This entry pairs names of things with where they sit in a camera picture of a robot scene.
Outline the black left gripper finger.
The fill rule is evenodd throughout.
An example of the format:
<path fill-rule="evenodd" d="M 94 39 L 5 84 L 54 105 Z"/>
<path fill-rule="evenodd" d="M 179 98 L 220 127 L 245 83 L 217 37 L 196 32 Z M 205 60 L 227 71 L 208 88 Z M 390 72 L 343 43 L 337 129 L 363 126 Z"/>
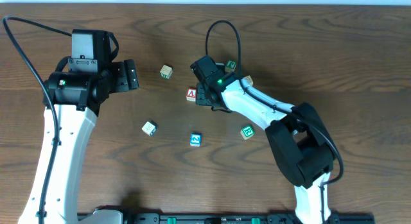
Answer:
<path fill-rule="evenodd" d="M 123 61 L 123 91 L 129 91 L 134 88 L 134 61 Z"/>
<path fill-rule="evenodd" d="M 125 60 L 125 70 L 128 80 L 128 88 L 130 90 L 136 90 L 139 88 L 139 82 L 137 79 L 137 68 L 135 62 L 131 59 Z"/>

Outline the red letter A block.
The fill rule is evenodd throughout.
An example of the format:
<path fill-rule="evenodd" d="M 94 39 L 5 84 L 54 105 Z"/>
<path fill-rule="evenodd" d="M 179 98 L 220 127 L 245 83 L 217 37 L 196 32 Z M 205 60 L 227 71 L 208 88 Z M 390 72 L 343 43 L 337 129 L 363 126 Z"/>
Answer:
<path fill-rule="evenodd" d="M 188 88 L 186 93 L 186 99 L 188 101 L 196 101 L 197 90 L 194 88 Z"/>

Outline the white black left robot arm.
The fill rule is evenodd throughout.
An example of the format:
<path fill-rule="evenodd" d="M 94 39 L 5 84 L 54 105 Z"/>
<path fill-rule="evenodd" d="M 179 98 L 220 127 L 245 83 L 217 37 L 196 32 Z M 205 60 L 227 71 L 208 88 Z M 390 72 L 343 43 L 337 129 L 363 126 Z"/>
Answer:
<path fill-rule="evenodd" d="M 33 187 L 19 223 L 78 223 L 78 188 L 101 104 L 138 88 L 133 60 L 63 58 L 42 84 L 44 138 Z"/>

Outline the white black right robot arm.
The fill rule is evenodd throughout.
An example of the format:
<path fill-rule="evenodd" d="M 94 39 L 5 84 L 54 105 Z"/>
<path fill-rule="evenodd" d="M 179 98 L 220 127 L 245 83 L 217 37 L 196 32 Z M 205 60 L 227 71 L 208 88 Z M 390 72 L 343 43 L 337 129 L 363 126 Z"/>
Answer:
<path fill-rule="evenodd" d="M 294 185 L 295 214 L 302 223 L 325 223 L 330 173 L 341 156 L 315 109 L 280 102 L 234 74 L 196 73 L 212 104 L 237 112 L 264 129 L 277 167 Z"/>

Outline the wooden block green side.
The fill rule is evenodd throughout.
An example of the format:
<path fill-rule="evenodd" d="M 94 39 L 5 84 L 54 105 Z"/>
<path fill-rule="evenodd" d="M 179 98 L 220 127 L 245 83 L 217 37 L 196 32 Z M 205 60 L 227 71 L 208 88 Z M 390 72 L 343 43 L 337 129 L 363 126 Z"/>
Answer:
<path fill-rule="evenodd" d="M 163 78 L 169 80 L 171 78 L 171 75 L 173 74 L 173 68 L 168 65 L 163 65 L 160 70 L 160 74 Z"/>

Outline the green letter P block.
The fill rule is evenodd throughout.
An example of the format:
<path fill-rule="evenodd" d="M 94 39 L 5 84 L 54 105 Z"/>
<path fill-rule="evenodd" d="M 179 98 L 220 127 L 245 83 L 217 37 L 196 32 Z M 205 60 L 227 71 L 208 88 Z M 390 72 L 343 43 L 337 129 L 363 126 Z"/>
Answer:
<path fill-rule="evenodd" d="M 225 65 L 225 71 L 227 73 L 234 72 L 237 66 L 237 62 L 234 60 L 228 60 Z"/>

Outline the plain wooden patterned block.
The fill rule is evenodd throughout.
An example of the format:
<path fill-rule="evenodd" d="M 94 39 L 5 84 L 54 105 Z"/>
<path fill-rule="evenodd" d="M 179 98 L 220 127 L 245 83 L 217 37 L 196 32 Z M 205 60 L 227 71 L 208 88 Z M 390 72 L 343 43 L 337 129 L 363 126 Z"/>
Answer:
<path fill-rule="evenodd" d="M 243 79 L 250 85 L 253 86 L 254 82 L 250 75 L 243 77 Z"/>

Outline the blue number 2 block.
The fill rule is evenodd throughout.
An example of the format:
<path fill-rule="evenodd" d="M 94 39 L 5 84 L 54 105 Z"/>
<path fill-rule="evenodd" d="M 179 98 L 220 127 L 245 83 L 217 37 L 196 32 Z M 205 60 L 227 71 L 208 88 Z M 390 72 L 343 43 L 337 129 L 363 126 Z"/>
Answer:
<path fill-rule="evenodd" d="M 190 135 L 190 146 L 199 147 L 201 145 L 202 135 L 201 134 L 191 134 Z"/>

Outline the green letter R block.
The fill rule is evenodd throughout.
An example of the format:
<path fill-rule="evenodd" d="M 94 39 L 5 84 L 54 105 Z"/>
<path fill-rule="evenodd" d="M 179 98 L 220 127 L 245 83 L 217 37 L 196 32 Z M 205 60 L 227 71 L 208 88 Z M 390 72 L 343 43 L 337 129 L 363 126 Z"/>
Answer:
<path fill-rule="evenodd" d="M 252 126 L 247 125 L 241 129 L 240 134 L 244 140 L 247 140 L 250 139 L 255 134 L 255 132 Z"/>

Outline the wooden block blue side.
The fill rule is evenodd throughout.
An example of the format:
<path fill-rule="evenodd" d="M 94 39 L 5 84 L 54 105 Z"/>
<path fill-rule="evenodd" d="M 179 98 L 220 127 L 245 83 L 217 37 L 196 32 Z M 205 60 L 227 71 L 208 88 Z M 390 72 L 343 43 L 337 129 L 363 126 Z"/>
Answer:
<path fill-rule="evenodd" d="M 157 126 L 150 121 L 147 121 L 142 127 L 142 131 L 149 136 L 152 136 L 156 130 Z"/>

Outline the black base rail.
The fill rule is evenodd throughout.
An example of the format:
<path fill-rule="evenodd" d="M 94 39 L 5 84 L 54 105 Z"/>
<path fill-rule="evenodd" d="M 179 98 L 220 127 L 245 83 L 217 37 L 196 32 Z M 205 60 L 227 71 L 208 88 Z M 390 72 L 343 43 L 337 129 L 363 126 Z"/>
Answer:
<path fill-rule="evenodd" d="M 298 224 L 292 212 L 271 214 L 162 214 L 133 212 L 116 206 L 97 207 L 90 214 L 79 214 L 80 223 L 124 224 Z"/>

